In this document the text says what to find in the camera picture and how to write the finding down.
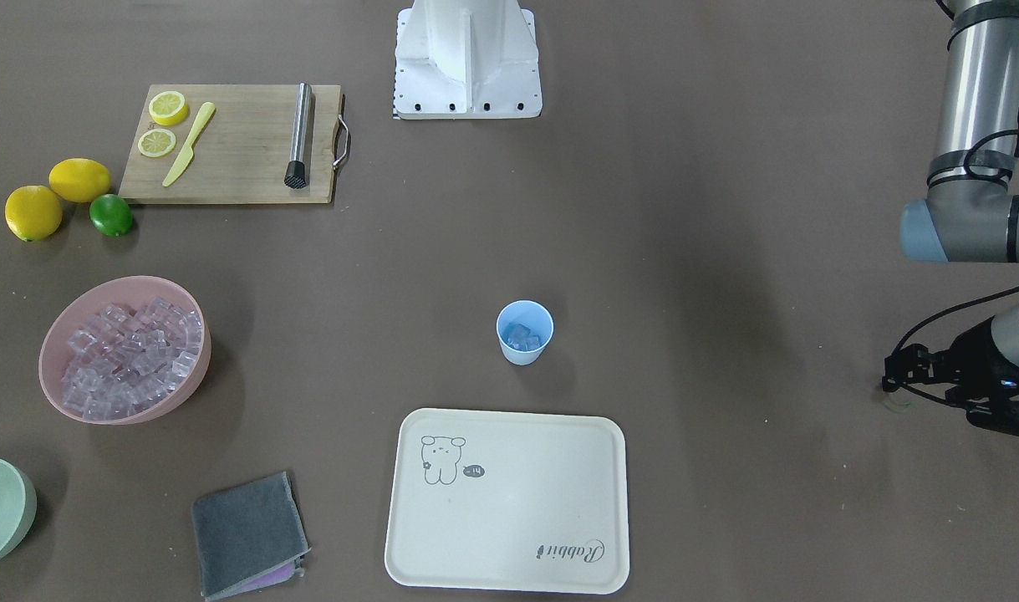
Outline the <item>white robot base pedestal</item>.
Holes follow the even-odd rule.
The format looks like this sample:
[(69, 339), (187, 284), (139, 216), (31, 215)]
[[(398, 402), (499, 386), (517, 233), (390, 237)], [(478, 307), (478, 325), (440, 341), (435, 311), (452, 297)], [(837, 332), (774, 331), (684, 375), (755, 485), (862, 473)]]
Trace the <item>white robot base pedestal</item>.
[(395, 23), (395, 118), (508, 120), (543, 111), (536, 18), (517, 1), (415, 1)]

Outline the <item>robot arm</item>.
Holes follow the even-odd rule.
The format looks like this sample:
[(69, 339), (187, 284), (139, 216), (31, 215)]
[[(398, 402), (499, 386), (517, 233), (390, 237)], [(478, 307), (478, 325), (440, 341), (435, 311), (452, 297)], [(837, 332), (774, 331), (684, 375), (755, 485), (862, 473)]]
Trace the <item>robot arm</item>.
[[(935, 156), (925, 198), (900, 216), (906, 257), (1019, 263), (1019, 1), (940, 3), (951, 20)], [(1011, 288), (1019, 293), (1019, 285)], [(884, 361), (881, 389), (926, 396), (972, 426), (1019, 437), (1019, 302), (932, 351), (909, 334)]]

